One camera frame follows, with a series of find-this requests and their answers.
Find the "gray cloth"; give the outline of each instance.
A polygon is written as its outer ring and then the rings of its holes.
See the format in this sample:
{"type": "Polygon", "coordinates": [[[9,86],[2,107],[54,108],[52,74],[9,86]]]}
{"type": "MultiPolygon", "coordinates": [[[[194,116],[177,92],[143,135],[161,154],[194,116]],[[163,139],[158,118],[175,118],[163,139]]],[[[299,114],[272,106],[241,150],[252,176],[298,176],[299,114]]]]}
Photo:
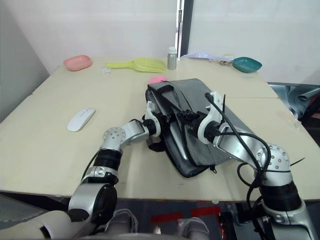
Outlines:
{"type": "MultiPolygon", "coordinates": [[[[162,96],[169,100],[180,111],[191,110],[194,113],[208,113],[206,106],[209,105],[209,102],[205,97],[205,93],[212,91],[199,79],[194,78],[159,82],[150,85],[155,90],[167,85],[173,86],[174,90],[164,92],[162,93],[162,96]]],[[[250,131],[250,129],[227,107],[225,107],[225,113],[235,126],[252,133],[252,131],[250,131]]],[[[212,144],[203,144],[196,137],[188,134],[188,126],[185,128],[187,148],[197,166],[219,165],[230,159],[228,154],[217,149],[212,144]]]]}

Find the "silver bottle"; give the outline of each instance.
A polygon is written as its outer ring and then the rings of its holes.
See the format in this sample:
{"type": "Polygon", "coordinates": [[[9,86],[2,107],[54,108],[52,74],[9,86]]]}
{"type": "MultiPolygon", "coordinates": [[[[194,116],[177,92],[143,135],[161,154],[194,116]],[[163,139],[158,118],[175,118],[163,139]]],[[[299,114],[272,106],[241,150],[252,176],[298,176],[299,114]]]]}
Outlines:
{"type": "Polygon", "coordinates": [[[177,50],[174,46],[169,47],[167,68],[175,70],[177,67],[177,50]]]}

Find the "yellow dustpan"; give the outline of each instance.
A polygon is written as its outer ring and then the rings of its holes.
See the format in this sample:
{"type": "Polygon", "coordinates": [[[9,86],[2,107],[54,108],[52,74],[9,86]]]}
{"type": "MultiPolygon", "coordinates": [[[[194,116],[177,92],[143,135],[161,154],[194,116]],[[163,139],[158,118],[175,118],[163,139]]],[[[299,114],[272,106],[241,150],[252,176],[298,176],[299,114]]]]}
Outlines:
{"type": "Polygon", "coordinates": [[[141,72],[164,73],[165,63],[149,57],[138,57],[130,62],[111,62],[105,64],[110,69],[129,68],[141,72]]]}

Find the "black cable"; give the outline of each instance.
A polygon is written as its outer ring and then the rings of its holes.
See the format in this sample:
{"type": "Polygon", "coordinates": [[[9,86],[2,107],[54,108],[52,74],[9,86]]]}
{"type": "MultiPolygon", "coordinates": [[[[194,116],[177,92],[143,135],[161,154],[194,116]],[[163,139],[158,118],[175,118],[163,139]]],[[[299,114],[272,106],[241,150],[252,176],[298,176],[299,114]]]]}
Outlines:
{"type": "Polygon", "coordinates": [[[240,164],[238,165],[238,167],[236,168],[236,173],[238,174],[238,177],[240,178],[241,182],[243,182],[245,185],[247,185],[248,187],[250,187],[251,184],[248,183],[246,180],[244,180],[244,178],[243,178],[243,177],[241,176],[241,174],[240,174],[240,169],[241,169],[241,167],[244,166],[244,165],[248,165],[248,163],[245,163],[245,162],[240,163],[240,164]]]}
{"type": "MultiPolygon", "coordinates": [[[[246,133],[246,132],[238,132],[238,134],[240,136],[248,136],[248,137],[251,137],[251,138],[254,138],[256,140],[258,140],[259,142],[261,142],[265,149],[266,149],[266,163],[264,164],[263,168],[262,168],[262,173],[265,173],[267,171],[267,168],[269,166],[269,163],[270,163],[270,160],[271,160],[271,151],[270,151],[270,148],[268,146],[268,144],[263,140],[261,139],[260,137],[254,135],[254,134],[251,134],[251,133],[246,133]]],[[[221,136],[225,136],[225,135],[236,135],[235,132],[221,132],[219,133],[219,135],[221,136]]]]}
{"type": "Polygon", "coordinates": [[[293,165],[295,165],[295,164],[297,164],[297,163],[300,163],[303,159],[305,159],[305,157],[304,157],[304,158],[301,158],[300,160],[298,160],[298,161],[296,161],[296,162],[294,162],[294,163],[292,163],[292,164],[290,164],[290,167],[293,166],[293,165]]]}
{"type": "Polygon", "coordinates": [[[85,175],[86,175],[86,172],[88,171],[90,165],[92,164],[92,162],[93,162],[94,159],[96,158],[97,154],[98,154],[98,151],[93,155],[93,157],[91,158],[90,162],[89,162],[88,165],[86,166],[86,168],[85,168],[85,170],[84,170],[84,172],[83,172],[83,175],[82,175],[81,180],[84,179],[84,177],[85,177],[85,175]]]}
{"type": "MultiPolygon", "coordinates": [[[[223,104],[222,104],[222,112],[225,113],[225,110],[226,110],[226,95],[223,95],[223,104]]],[[[224,123],[225,122],[225,119],[224,117],[222,116],[222,121],[221,123],[224,123]]]]}
{"type": "Polygon", "coordinates": [[[278,171],[278,170],[267,170],[266,172],[271,172],[271,173],[290,173],[291,171],[278,171]]]}
{"type": "Polygon", "coordinates": [[[233,132],[223,132],[223,133],[221,133],[221,135],[235,135],[237,137],[237,139],[239,140],[239,142],[241,143],[241,145],[244,147],[244,149],[247,151],[247,153],[250,155],[250,157],[253,160],[253,163],[254,163],[254,165],[256,167],[257,173],[255,175],[255,178],[254,178],[253,182],[251,184],[248,183],[249,189],[248,189],[248,192],[247,192],[247,195],[246,195],[246,203],[247,203],[247,205],[249,207],[249,210],[251,212],[251,215],[252,215],[252,223],[253,223],[253,225],[255,227],[255,231],[257,231],[259,233],[260,238],[262,240],[267,240],[268,237],[264,233],[264,231],[261,228],[256,216],[254,215],[253,208],[252,208],[252,206],[250,204],[250,196],[251,196],[251,193],[254,190],[254,188],[258,188],[261,185],[262,176],[266,173],[266,171],[268,169],[269,163],[271,161],[270,148],[269,148],[268,144],[264,140],[262,140],[260,137],[258,137],[256,135],[253,135],[253,134],[250,134],[250,133],[237,132],[237,130],[235,129],[235,127],[233,126],[231,121],[228,119],[228,117],[225,115],[225,113],[223,111],[221,111],[220,108],[214,103],[213,97],[211,96],[211,94],[209,92],[207,92],[205,94],[205,97],[215,107],[215,109],[222,115],[222,118],[229,124],[230,128],[233,131],[233,132]],[[250,148],[246,145],[246,143],[240,137],[240,135],[249,136],[249,137],[252,137],[254,139],[257,139],[258,141],[260,141],[265,146],[266,151],[267,151],[266,162],[265,162],[265,164],[264,164],[264,166],[262,168],[259,166],[259,163],[258,163],[257,159],[255,158],[255,156],[251,152],[250,148]]]}
{"type": "Polygon", "coordinates": [[[250,148],[246,145],[246,143],[244,142],[244,140],[240,137],[239,133],[237,132],[236,128],[233,126],[233,124],[231,123],[231,121],[229,120],[229,118],[225,115],[225,113],[223,111],[221,111],[221,109],[215,104],[213,97],[211,96],[211,94],[209,92],[207,92],[206,94],[204,94],[204,96],[206,97],[206,99],[209,101],[209,103],[211,103],[215,109],[222,115],[223,119],[229,124],[230,128],[232,129],[232,131],[234,132],[234,135],[238,138],[239,142],[242,144],[242,146],[244,147],[244,149],[247,151],[247,153],[250,155],[250,157],[252,158],[254,165],[256,167],[257,170],[260,169],[260,166],[258,164],[257,159],[255,158],[254,154],[251,152],[250,148]]]}
{"type": "Polygon", "coordinates": [[[262,196],[258,197],[257,200],[255,200],[254,204],[253,204],[253,207],[252,207],[252,210],[253,210],[253,213],[255,212],[258,204],[260,203],[260,201],[262,200],[262,196]]]}

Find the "teal bowl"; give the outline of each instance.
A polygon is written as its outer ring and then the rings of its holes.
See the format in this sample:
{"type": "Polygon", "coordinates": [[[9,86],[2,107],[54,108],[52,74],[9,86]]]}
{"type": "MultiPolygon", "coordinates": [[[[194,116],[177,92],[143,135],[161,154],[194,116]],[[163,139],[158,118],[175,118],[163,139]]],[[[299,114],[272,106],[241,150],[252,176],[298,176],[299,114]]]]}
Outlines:
{"type": "Polygon", "coordinates": [[[259,70],[262,64],[250,57],[238,57],[233,60],[232,66],[239,71],[249,74],[259,70]]]}

